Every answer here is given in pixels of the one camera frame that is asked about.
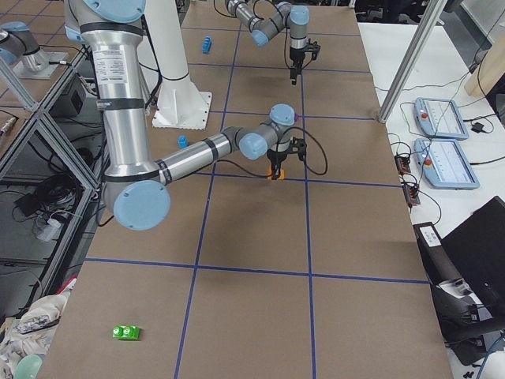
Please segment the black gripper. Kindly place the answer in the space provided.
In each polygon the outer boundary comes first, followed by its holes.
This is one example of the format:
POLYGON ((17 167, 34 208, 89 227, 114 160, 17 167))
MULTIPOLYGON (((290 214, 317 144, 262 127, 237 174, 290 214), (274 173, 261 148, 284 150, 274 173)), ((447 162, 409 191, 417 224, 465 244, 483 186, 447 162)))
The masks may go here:
POLYGON ((307 46, 302 48, 290 47, 290 80, 292 85, 297 84, 297 77, 299 76, 299 67, 302 67, 304 64, 305 56, 307 53, 307 46))
POLYGON ((271 169, 276 172, 282 169, 282 162, 287 158, 288 155, 292 154, 292 148, 288 148, 284 151, 276 151, 275 149, 268 149, 267 158, 271 162, 271 169))

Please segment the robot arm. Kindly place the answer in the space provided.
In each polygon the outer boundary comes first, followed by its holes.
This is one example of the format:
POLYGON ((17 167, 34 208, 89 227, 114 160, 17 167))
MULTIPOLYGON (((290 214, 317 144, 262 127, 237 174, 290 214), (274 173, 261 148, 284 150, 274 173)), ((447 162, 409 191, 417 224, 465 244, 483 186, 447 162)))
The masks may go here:
POLYGON ((150 36, 159 65, 155 125, 201 129, 211 94, 191 81, 176 5, 172 1, 67 1, 65 28, 70 39, 92 50, 96 101, 103 114, 110 166, 104 174, 104 200, 124 227, 145 231, 170 210, 167 185, 234 151, 258 159, 284 149, 295 123, 294 109, 277 104, 255 129, 230 127, 162 159, 152 159, 138 47, 150 36))
POLYGON ((304 69, 304 60, 308 53, 311 54, 310 62, 317 59, 320 45, 312 42, 308 37, 307 29, 310 12, 307 6, 296 6, 289 2, 273 4, 274 13, 271 17, 263 18, 256 14, 256 1, 225 1, 228 13, 237 18, 249 31, 254 43, 258 47, 266 46, 274 37, 283 31, 290 36, 291 65, 286 65, 290 70, 291 84, 297 83, 297 78, 304 69))

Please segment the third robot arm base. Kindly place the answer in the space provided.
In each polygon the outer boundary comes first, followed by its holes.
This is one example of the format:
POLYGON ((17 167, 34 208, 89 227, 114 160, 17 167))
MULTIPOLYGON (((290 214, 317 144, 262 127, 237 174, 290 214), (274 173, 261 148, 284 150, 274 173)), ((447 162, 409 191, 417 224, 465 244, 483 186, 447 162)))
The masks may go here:
POLYGON ((66 52, 45 51, 21 21, 1 25, 1 58, 19 78, 49 80, 66 52))

